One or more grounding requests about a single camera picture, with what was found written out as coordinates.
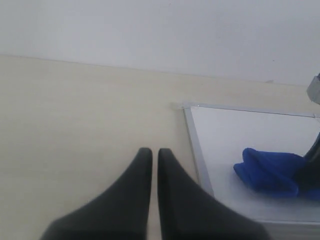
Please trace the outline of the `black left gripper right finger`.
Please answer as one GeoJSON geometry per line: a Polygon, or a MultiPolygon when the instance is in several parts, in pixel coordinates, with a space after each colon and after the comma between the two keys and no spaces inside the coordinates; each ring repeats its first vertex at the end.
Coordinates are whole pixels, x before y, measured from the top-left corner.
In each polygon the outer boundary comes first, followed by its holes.
{"type": "Polygon", "coordinates": [[[164,240],[269,240],[264,226],[224,206],[183,169],[169,148],[158,151],[157,196],[164,240]]]}

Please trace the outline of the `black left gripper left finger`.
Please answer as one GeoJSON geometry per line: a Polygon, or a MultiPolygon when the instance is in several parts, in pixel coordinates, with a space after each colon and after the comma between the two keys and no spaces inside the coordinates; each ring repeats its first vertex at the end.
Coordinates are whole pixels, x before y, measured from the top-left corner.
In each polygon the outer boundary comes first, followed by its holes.
{"type": "Polygon", "coordinates": [[[151,199],[152,150],[142,147],[101,195],[53,221],[43,240],[145,240],[151,199]]]}

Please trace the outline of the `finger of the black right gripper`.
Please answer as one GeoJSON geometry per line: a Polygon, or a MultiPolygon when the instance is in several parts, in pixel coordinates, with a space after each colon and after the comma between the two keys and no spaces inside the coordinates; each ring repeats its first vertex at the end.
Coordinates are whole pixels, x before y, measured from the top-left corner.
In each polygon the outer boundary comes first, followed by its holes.
{"type": "Polygon", "coordinates": [[[293,176],[300,190],[313,190],[320,187],[320,134],[304,155],[305,164],[293,176]]]}

